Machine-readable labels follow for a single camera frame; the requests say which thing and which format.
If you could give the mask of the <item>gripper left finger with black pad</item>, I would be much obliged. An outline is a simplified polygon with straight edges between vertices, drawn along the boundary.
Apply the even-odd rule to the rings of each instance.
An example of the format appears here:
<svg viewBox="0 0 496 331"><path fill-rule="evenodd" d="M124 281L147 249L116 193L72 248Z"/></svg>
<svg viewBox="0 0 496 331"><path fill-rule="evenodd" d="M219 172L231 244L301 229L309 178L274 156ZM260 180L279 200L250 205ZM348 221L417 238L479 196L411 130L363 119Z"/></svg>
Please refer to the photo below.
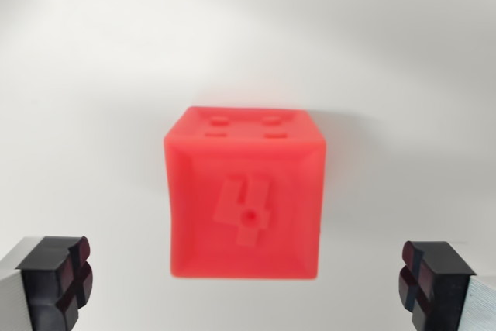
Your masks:
<svg viewBox="0 0 496 331"><path fill-rule="evenodd" d="M74 328L91 296L85 236L27 236L1 259L1 329Z"/></svg>

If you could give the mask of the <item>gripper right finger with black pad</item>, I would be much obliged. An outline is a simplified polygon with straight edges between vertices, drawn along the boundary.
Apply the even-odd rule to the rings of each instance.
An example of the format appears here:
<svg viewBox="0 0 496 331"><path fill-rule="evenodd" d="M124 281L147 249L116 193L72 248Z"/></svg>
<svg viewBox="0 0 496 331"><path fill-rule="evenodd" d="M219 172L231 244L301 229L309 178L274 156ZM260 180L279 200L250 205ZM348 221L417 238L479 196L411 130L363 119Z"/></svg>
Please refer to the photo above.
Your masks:
<svg viewBox="0 0 496 331"><path fill-rule="evenodd" d="M479 275L446 241L407 241L402 306L421 331L495 329L495 276Z"/></svg>

